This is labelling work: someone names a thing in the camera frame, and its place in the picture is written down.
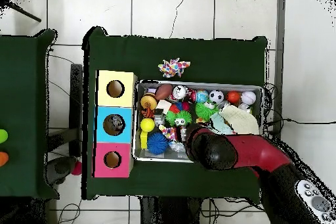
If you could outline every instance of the shape sorter box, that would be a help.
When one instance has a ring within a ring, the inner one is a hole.
[[[121,84],[121,94],[111,95],[109,84],[117,81]],[[132,131],[133,105],[137,77],[132,72],[96,71],[96,99],[93,147],[93,177],[129,177],[133,167]],[[118,135],[108,134],[104,121],[110,115],[118,115],[123,121],[123,130]],[[119,163],[110,168],[104,157],[109,152],[116,152]]]

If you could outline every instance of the dark green tablecloth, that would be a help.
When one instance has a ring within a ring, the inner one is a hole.
[[[0,144],[9,161],[0,167],[0,196],[57,198],[44,178],[46,152],[45,57],[55,32],[35,37],[0,35]]]
[[[226,83],[240,85],[264,84],[265,37],[253,41],[215,39],[154,39],[148,37],[106,36],[97,27],[88,31],[83,40],[85,72],[89,73],[89,112],[94,118],[95,71],[117,70],[134,72],[138,79],[163,78],[158,69],[162,60],[180,58],[190,61],[181,78],[171,81]],[[87,175],[83,174],[83,196],[146,195],[194,197],[250,197],[259,201],[259,185],[247,168],[228,171],[206,171],[197,164],[135,161],[127,179],[92,178],[93,120],[88,122]]]

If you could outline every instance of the white tile floor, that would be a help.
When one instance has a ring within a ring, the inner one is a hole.
[[[189,37],[213,39],[231,37],[252,39],[264,35],[268,39],[268,81],[273,83],[276,44],[277,0],[184,0],[178,8],[172,32],[176,7],[182,0],[13,0],[26,11],[40,17],[38,23],[16,11],[0,12],[0,34],[34,35],[45,28],[58,32],[52,55],[83,63],[81,43],[92,26],[104,27],[109,35],[144,35],[152,37]],[[55,57],[49,58],[49,79],[66,91],[70,88],[70,63]],[[50,127],[67,127],[69,98],[59,88],[50,89]],[[55,152],[68,154],[67,145]],[[60,210],[67,204],[79,204],[81,176],[70,175],[58,186],[60,199],[50,203],[49,221],[56,224]],[[232,204],[225,200],[215,202],[221,213],[230,215],[246,203]],[[209,210],[209,201],[203,203]],[[75,206],[68,206],[62,220],[76,214]],[[201,224],[209,218],[201,216]],[[96,200],[82,201],[80,216],[73,224],[140,224],[140,206],[135,196],[99,196]],[[265,213],[247,209],[233,217],[220,217],[216,224],[270,224]]]

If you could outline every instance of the green ball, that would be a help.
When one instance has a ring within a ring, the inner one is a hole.
[[[0,143],[4,143],[8,138],[8,133],[4,129],[0,129]]]

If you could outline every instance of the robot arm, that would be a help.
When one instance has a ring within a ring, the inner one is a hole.
[[[330,201],[287,154],[259,135],[217,135],[191,125],[186,153],[206,169],[251,168],[259,178],[261,202],[271,224],[336,224]]]

